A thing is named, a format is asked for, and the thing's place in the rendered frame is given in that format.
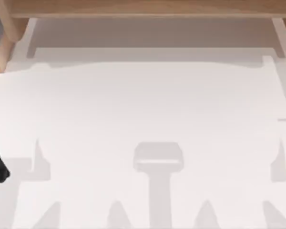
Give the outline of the wooden cupboard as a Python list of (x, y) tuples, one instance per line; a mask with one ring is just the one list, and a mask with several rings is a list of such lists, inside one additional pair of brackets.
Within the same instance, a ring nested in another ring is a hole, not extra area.
[(0, 21), (18, 42), (30, 18), (281, 18), (286, 0), (0, 0)]

